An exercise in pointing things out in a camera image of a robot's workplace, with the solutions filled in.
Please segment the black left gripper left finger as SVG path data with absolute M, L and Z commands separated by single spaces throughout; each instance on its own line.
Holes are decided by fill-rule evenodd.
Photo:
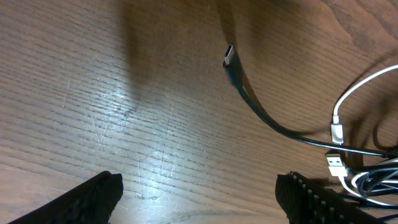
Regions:
M 121 174 L 103 171 L 10 224 L 108 224 L 123 190 Z

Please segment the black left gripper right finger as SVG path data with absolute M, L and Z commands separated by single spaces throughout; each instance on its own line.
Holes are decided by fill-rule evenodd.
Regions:
M 275 197 L 293 224 L 384 224 L 298 172 L 277 176 Z

